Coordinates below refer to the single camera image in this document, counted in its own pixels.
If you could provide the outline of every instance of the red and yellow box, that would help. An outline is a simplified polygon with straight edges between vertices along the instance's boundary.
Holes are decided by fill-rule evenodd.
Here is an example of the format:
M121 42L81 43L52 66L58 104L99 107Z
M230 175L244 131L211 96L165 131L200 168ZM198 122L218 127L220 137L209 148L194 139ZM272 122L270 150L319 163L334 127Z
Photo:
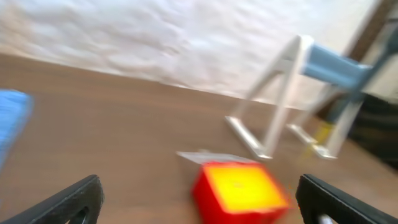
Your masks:
M259 163L209 162L192 190L205 224L264 224L289 207L274 179Z

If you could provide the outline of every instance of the textured white wall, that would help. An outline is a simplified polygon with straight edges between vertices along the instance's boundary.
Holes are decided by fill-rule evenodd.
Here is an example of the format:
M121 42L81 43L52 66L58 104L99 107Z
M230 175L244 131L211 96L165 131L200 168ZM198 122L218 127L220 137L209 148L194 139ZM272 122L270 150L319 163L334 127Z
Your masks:
M343 53L377 0L3 0L0 50L242 97L294 34ZM301 78L291 106L321 84ZM260 97L271 102L275 85Z

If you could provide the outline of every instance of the blue cloth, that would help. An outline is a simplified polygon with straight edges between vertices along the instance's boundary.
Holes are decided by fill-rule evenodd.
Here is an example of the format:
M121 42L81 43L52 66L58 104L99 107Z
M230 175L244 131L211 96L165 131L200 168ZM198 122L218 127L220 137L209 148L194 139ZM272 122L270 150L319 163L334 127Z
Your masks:
M32 111L32 97L16 90L0 90L0 169L7 152Z

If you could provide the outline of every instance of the blue towel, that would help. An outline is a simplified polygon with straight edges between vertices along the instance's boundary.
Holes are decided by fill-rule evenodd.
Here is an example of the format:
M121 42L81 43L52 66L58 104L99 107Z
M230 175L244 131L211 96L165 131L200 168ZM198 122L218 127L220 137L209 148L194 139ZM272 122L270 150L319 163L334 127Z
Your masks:
M8 149L22 131L30 112L32 97L16 90L0 90L0 169Z

